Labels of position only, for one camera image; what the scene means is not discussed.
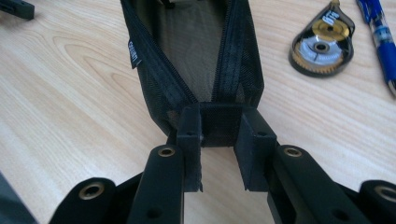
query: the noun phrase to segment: open pouch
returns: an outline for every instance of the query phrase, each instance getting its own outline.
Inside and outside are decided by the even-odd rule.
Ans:
[[[262,68],[248,0],[121,0],[133,68],[158,126],[200,102],[257,107]]]

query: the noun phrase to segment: blue pen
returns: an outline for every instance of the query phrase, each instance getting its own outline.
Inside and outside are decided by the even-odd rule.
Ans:
[[[370,24],[376,53],[385,81],[396,95],[396,47],[379,0],[357,0],[366,23]]]

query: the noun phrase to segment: wooden table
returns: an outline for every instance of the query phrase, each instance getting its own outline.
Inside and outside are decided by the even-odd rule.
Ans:
[[[116,184],[143,171],[166,137],[149,117],[119,1],[31,0],[35,19],[0,12],[0,171],[39,223],[93,176]],[[396,183],[395,97],[355,1],[355,56],[335,77],[306,77],[291,41],[329,1],[251,0],[265,90],[259,110],[281,144],[308,150],[358,190]],[[396,2],[382,0],[396,36]],[[265,193],[245,192],[233,151],[204,148],[204,193],[187,193],[186,223],[272,223]]]

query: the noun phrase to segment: correction tape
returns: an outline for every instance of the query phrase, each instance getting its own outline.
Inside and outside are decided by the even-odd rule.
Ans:
[[[353,57],[355,24],[332,0],[293,40],[289,61],[300,73],[329,77],[340,72]]]

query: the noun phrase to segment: pouch label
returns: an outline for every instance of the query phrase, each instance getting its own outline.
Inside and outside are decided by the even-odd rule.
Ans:
[[[128,49],[129,49],[129,54],[131,55],[132,68],[136,68],[142,62],[142,60],[139,59],[139,57],[137,56],[136,50],[134,49],[134,43],[132,43],[132,40],[129,40]]]

